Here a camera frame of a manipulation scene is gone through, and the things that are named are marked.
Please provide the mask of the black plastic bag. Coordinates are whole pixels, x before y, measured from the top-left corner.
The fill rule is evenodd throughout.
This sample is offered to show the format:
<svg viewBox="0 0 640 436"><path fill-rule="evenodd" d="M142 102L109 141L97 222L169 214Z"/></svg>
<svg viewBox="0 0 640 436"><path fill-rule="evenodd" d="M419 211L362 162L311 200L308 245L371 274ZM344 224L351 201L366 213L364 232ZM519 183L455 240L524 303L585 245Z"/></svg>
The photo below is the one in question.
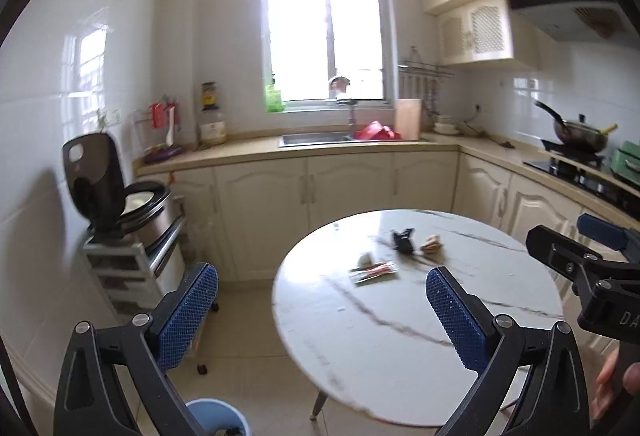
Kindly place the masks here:
<svg viewBox="0 0 640 436"><path fill-rule="evenodd" d="M394 250L402 255L413 255L414 245L412 242L413 228L407 228L401 233L398 231L392 231L392 239L394 244Z"/></svg>

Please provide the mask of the steel kitchen faucet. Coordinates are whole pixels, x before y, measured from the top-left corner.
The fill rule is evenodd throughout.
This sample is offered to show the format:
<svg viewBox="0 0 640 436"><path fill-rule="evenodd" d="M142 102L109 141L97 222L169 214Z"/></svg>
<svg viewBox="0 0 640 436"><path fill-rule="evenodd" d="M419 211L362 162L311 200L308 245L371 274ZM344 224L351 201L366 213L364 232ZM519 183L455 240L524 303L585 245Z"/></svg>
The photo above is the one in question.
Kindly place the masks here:
<svg viewBox="0 0 640 436"><path fill-rule="evenodd" d="M349 137L354 138L356 135L356 112L355 107L358 104L356 98L348 95L348 87L350 85L349 78L344 76L335 76L329 81L329 97L337 106L345 106L348 108L348 127Z"/></svg>

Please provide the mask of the steel kitchen sink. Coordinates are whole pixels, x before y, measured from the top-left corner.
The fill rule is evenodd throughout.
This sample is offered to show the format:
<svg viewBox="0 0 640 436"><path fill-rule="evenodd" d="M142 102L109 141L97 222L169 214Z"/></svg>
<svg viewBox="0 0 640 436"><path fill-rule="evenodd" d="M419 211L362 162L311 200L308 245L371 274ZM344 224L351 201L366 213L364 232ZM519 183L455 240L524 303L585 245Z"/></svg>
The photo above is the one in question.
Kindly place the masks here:
<svg viewBox="0 0 640 436"><path fill-rule="evenodd" d="M353 141L352 135L346 132L314 132L285 134L280 138L279 147L298 147L312 145L341 144Z"/></svg>

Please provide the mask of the kitchen window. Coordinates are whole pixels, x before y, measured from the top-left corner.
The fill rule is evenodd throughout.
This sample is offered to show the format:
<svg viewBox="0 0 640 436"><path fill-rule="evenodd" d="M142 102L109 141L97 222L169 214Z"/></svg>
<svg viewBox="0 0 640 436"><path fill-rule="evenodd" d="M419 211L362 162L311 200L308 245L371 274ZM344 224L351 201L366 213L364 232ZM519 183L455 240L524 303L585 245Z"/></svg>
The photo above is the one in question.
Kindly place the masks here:
<svg viewBox="0 0 640 436"><path fill-rule="evenodd" d="M388 100L382 0L264 0L264 21L265 86L276 78L283 112L336 105L335 76L358 103Z"/></svg>

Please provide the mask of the black gas stove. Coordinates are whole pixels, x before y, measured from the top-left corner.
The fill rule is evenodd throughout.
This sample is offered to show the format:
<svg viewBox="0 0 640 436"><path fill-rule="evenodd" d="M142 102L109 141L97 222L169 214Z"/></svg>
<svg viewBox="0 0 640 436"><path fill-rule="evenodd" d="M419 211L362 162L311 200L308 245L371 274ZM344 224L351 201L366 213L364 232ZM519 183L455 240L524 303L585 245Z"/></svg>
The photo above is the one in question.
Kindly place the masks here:
<svg viewBox="0 0 640 436"><path fill-rule="evenodd" d="M525 160L527 167L547 173L614 205L616 209L639 219L639 188L605 171L604 157L580 147L557 141L541 141L544 159Z"/></svg>

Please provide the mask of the green electric cooker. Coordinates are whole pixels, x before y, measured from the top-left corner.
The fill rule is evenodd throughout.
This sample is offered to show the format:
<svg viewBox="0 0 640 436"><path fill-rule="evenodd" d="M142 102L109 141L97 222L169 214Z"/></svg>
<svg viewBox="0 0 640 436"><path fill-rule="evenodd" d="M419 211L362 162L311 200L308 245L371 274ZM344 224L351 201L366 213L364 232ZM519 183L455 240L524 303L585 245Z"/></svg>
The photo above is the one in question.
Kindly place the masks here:
<svg viewBox="0 0 640 436"><path fill-rule="evenodd" d="M610 170L627 185L640 187L640 146L632 141L624 141L612 152Z"/></svg>

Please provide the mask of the black frying pan with lid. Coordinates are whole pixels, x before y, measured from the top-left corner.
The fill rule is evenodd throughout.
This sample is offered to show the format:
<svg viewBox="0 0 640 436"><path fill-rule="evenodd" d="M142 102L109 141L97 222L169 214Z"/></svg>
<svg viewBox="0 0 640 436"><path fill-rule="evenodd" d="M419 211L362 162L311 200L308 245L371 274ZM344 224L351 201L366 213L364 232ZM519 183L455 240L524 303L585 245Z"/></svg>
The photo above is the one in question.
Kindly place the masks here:
<svg viewBox="0 0 640 436"><path fill-rule="evenodd" d="M555 111L547 104L536 100L535 106L546 111L554 120L554 132L560 141L566 146L599 153L608 144L608 135L618 129L616 123L598 129L585 123L585 116L580 115L578 121L564 119L558 111Z"/></svg>

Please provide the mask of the white rolling storage cart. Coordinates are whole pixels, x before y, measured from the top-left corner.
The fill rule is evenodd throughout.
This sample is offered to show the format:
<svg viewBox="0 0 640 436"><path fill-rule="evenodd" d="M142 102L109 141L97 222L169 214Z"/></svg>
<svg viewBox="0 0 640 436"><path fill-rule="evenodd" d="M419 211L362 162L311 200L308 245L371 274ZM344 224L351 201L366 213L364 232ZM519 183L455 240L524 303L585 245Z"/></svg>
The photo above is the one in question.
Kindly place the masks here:
<svg viewBox="0 0 640 436"><path fill-rule="evenodd" d="M151 312L169 292L179 288L190 269L180 248L186 219L178 217L156 245L147 250L137 238L102 243L89 238L81 253L116 319Z"/></svg>

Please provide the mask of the ginger root piece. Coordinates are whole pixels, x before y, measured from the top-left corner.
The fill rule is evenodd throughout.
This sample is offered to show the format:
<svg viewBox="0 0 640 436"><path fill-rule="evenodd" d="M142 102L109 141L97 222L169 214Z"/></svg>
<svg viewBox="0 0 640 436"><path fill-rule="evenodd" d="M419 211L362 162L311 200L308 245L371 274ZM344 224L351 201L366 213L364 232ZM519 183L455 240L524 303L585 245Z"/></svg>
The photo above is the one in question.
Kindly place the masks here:
<svg viewBox="0 0 640 436"><path fill-rule="evenodd" d="M421 245L421 252L423 254L437 253L442 249L442 241L439 235L431 235L428 237L424 244Z"/></svg>

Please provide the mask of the stacked white bowls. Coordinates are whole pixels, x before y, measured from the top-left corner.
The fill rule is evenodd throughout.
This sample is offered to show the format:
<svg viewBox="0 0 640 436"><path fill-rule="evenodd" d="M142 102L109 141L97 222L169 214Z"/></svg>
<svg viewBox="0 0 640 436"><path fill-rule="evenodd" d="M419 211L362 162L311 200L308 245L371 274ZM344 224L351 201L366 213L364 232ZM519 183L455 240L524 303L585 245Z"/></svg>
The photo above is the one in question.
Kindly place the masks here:
<svg viewBox="0 0 640 436"><path fill-rule="evenodd" d="M461 134L457 124L448 115L439 115L435 119L433 130L440 135L458 136Z"/></svg>

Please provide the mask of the black open rice cooker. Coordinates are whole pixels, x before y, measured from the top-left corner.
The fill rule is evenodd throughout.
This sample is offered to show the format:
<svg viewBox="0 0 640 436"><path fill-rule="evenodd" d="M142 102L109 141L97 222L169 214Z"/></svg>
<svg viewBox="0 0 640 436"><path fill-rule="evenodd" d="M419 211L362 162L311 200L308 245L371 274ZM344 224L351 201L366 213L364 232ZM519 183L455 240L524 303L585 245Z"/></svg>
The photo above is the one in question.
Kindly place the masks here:
<svg viewBox="0 0 640 436"><path fill-rule="evenodd" d="M66 141L62 158L74 206L96 241L130 240L151 250L182 220L165 184L125 183L112 135L90 133Z"/></svg>

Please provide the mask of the black range hood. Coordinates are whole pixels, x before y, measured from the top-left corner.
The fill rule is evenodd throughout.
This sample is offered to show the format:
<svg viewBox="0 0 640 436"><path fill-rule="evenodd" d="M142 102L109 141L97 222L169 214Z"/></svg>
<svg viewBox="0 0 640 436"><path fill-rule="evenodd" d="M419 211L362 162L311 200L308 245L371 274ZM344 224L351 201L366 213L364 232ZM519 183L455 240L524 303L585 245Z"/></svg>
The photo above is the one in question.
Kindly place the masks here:
<svg viewBox="0 0 640 436"><path fill-rule="evenodd" d="M558 42L639 48L639 34L615 0L509 0L512 13Z"/></svg>

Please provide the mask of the small red white wrapper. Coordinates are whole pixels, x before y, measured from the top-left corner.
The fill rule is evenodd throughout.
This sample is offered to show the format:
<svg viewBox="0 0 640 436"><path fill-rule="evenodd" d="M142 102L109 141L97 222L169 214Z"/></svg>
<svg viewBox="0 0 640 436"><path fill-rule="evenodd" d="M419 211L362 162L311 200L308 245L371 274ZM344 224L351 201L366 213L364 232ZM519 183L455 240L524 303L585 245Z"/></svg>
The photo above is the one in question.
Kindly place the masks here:
<svg viewBox="0 0 640 436"><path fill-rule="evenodd" d="M349 273L349 279L354 285L360 286L363 285L363 283L372 281L374 279L396 275L397 271L398 267L394 262L386 262L367 268L357 269L356 271L351 271Z"/></svg>

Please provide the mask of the round white marble table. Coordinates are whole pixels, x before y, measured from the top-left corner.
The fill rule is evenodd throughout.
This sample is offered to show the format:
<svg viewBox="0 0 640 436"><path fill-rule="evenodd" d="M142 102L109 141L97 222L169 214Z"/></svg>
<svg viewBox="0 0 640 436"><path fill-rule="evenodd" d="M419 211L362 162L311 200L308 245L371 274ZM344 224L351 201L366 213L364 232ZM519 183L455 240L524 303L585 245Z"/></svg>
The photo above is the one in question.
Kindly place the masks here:
<svg viewBox="0 0 640 436"><path fill-rule="evenodd" d="M392 231L413 228L413 255ZM421 245L439 235L442 249ZM349 273L394 262L396 275L356 286ZM280 339L299 370L330 399L408 427L441 426L475 381L426 298L425 278L444 266L494 314L548 329L563 317L549 271L521 242L451 213L384 210L324 225L281 263L272 289Z"/></svg>

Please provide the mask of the wooden cutting board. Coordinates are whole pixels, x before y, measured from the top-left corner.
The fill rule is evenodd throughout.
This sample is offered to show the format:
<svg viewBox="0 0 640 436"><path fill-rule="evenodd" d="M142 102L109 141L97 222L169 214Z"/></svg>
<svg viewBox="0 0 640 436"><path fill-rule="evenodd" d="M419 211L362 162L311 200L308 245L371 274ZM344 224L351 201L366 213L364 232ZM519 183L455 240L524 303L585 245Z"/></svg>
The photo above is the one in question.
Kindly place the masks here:
<svg viewBox="0 0 640 436"><path fill-rule="evenodd" d="M422 100L401 98L395 104L394 131L403 141L419 141L422 122Z"/></svg>

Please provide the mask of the cream lower cabinets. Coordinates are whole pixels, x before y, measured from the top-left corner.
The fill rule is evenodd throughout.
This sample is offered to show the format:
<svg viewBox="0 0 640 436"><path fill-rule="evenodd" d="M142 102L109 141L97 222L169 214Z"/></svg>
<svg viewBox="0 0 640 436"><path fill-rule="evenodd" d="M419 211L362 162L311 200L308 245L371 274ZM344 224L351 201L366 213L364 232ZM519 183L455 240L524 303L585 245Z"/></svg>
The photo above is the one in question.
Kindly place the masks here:
<svg viewBox="0 0 640 436"><path fill-rule="evenodd" d="M623 227L639 224L637 207L623 211L545 175L528 148L464 138L291 149L271 138L250 139L157 163L137 160L134 173L163 179L186 198L194 245L235 281L271 278L311 230L383 209L454 213L515 240L540 224L575 237L584 213Z"/></svg>

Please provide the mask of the hanging utensil rack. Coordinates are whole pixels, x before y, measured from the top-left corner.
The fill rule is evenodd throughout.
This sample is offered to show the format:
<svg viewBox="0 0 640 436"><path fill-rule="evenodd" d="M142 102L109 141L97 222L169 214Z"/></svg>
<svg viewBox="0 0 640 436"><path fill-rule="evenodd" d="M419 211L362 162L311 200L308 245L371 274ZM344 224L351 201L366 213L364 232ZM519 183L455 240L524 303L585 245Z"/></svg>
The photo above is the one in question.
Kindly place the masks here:
<svg viewBox="0 0 640 436"><path fill-rule="evenodd" d="M425 63L414 45L407 58L398 64L399 97L421 103L424 130L431 129L439 117L439 94L442 83L454 78L454 73L434 64Z"/></svg>

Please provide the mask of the red plastic basin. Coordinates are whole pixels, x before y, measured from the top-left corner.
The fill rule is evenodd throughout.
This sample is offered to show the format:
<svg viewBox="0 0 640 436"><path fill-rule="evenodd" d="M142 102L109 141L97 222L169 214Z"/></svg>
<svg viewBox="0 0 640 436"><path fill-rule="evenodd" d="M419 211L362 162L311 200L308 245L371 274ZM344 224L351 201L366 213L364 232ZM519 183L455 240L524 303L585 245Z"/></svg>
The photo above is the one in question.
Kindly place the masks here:
<svg viewBox="0 0 640 436"><path fill-rule="evenodd" d="M357 141L400 141L401 135L388 125L383 125L378 121L372 121L359 130L354 138Z"/></svg>

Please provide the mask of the glass jar with yellow lid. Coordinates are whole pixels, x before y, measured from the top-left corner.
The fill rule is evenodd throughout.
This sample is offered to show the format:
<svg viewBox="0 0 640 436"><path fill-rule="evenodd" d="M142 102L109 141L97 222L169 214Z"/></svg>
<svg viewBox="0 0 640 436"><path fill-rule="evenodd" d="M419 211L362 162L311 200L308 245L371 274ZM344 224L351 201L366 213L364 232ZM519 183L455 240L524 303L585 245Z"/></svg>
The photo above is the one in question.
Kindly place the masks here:
<svg viewBox="0 0 640 436"><path fill-rule="evenodd" d="M227 141L226 120L218 104L214 81L207 81L201 85L201 115L198 128L200 142L204 146L220 145Z"/></svg>

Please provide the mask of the green dish soap bottle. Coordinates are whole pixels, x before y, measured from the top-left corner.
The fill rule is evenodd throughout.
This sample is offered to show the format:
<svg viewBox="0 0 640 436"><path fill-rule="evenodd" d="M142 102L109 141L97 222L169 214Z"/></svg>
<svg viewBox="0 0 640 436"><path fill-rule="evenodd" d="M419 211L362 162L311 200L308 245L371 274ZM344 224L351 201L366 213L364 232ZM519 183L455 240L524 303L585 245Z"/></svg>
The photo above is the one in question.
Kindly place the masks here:
<svg viewBox="0 0 640 436"><path fill-rule="evenodd" d="M265 86L265 107L268 113L280 113L284 111L281 92L277 88L276 78L271 77Z"/></svg>

